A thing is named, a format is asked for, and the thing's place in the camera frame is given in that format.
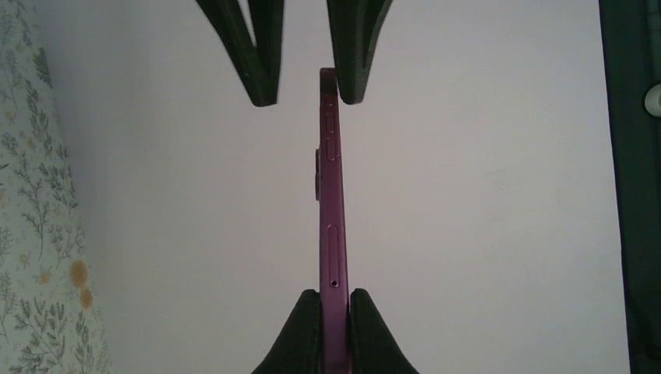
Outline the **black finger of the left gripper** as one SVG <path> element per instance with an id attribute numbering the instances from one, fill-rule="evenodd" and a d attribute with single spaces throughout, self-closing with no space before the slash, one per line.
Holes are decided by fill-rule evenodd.
<path id="1" fill-rule="evenodd" d="M 285 2 L 249 0 L 249 28 L 236 0 L 197 0 L 220 37 L 251 100 L 258 108 L 277 103 Z"/>

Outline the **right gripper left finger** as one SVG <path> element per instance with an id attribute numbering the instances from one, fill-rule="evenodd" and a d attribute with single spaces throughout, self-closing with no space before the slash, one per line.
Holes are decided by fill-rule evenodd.
<path id="1" fill-rule="evenodd" d="M 322 346 L 320 294 L 304 290 L 253 374 L 317 374 Z"/>

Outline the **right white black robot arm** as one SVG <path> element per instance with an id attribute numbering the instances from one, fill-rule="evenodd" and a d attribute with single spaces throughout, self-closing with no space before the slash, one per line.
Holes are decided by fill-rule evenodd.
<path id="1" fill-rule="evenodd" d="M 599 1 L 629 373 L 660 373 L 660 1 Z M 351 364 L 322 369 L 320 294 L 305 290 L 251 373 L 419 373 L 369 293 L 353 291 Z"/>

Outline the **black phone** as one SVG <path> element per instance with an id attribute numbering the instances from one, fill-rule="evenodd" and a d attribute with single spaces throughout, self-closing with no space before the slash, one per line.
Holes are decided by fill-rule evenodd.
<path id="1" fill-rule="evenodd" d="M 352 371 L 339 96 L 335 70 L 320 70 L 320 141 L 316 149 L 322 373 Z"/>

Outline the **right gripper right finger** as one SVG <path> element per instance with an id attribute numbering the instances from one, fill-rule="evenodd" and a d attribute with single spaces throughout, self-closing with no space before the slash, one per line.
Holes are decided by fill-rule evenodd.
<path id="1" fill-rule="evenodd" d="M 418 374 L 367 290 L 351 293 L 349 319 L 353 374 Z"/>

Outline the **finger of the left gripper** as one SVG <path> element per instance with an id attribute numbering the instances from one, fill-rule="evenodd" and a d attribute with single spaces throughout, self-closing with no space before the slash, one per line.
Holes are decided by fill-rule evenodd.
<path id="1" fill-rule="evenodd" d="M 391 0 L 327 0 L 334 67 L 341 99 L 364 100 L 380 30 Z"/>

